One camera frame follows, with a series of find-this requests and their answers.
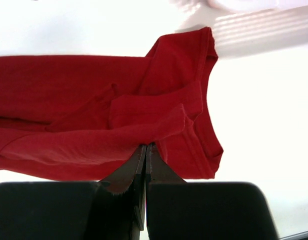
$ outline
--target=white container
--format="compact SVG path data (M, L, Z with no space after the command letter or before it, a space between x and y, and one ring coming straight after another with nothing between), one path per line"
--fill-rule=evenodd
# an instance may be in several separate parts
M294 9L308 6L308 0L207 0L212 8L233 13L257 12L266 9Z

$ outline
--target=red towel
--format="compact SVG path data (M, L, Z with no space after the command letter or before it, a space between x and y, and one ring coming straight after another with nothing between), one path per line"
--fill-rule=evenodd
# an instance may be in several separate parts
M146 57L0 57L0 169L100 180L156 142L186 179L214 178L223 149L206 95L211 29L161 36Z

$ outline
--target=translucent plastic object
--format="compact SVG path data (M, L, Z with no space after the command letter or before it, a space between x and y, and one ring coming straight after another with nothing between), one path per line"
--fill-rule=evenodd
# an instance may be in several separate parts
M308 0L207 0L217 9L233 13L257 12L266 9L294 9L308 5Z

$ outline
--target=white background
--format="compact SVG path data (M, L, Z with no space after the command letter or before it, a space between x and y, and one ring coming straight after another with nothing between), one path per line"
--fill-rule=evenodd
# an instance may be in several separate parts
M0 56L144 56L159 36L203 26L220 57L207 94L224 148L215 181L258 185L280 237L308 231L308 6L233 14L204 0L0 0ZM0 182L32 180L0 171Z

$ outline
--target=folded cloth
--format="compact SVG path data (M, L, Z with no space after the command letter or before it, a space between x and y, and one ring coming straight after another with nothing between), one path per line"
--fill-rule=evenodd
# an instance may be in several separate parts
M214 178L209 27L161 36L145 57L0 57L0 170L100 180L155 142L182 178Z

